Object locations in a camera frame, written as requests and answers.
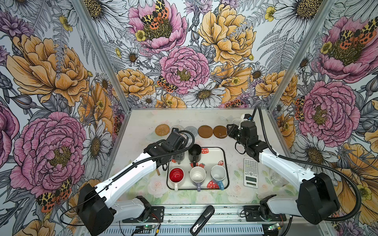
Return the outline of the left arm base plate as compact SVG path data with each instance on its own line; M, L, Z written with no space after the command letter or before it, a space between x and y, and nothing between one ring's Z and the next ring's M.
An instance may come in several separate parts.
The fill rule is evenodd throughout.
M122 223L162 223L165 207L152 206L146 208L137 218L127 218Z

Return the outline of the multicolour zigzag woven coaster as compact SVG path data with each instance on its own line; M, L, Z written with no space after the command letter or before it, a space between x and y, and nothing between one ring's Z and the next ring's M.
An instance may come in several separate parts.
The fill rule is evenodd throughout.
M184 128L181 125L174 125L171 127L172 129L177 129L178 131L184 130Z

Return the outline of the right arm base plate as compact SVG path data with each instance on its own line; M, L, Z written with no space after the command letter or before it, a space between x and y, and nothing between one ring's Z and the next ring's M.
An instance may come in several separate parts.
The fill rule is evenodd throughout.
M265 206L249 205L243 206L242 215L247 222L285 222L284 214L274 214Z

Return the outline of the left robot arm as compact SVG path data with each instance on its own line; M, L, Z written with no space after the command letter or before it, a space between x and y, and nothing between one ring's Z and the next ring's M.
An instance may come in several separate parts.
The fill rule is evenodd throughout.
M165 140L149 144L135 161L116 175L96 186L85 185L79 191L76 213L89 234L98 236L115 221L146 221L152 206L144 197L137 196L122 203L118 199L140 179L167 165L194 144L191 132L174 128Z

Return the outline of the grey woven coaster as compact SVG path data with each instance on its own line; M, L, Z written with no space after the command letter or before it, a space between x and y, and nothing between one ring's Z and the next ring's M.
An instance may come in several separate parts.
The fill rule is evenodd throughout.
M198 130L194 126L187 126L184 130L189 131L194 137L198 136Z

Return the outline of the woven rattan coaster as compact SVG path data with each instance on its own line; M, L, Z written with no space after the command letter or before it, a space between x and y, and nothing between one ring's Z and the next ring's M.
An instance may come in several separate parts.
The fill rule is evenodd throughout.
M157 136L165 136L170 133L170 127L167 124L160 124L155 128L155 133Z

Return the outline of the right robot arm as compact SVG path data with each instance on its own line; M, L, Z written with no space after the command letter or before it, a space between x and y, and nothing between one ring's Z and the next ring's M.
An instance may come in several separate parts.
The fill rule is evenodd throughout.
M269 195L260 201L259 215L268 219L274 215L288 214L303 217L311 224L319 224L340 209L340 203L327 174L316 174L295 162L279 157L266 142L259 139L251 115L245 114L239 124L229 124L227 135L245 149L245 154L256 162L272 169L298 190L296 198Z

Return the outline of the scratched brown wooden coaster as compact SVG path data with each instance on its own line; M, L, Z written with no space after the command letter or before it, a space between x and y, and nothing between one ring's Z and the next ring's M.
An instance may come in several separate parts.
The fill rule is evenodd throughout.
M227 137L227 128L222 125L218 125L213 129L213 135L219 139L224 139Z

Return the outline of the black mug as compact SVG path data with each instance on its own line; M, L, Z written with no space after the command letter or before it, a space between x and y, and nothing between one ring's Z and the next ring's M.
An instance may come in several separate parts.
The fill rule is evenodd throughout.
M189 161L192 167L196 167L200 160L202 154L202 148L198 144L194 144L189 150Z

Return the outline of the plain brown wooden coaster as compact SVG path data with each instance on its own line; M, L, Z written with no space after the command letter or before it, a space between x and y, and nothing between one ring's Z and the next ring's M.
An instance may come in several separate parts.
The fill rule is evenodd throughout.
M200 137L207 139L213 135L213 129L208 125L202 125L198 128L198 134Z

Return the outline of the grey mug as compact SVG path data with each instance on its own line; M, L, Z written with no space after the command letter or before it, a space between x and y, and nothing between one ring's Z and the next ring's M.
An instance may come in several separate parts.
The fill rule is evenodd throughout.
M185 159L185 152L181 152L172 156L171 162L177 163L178 165Z

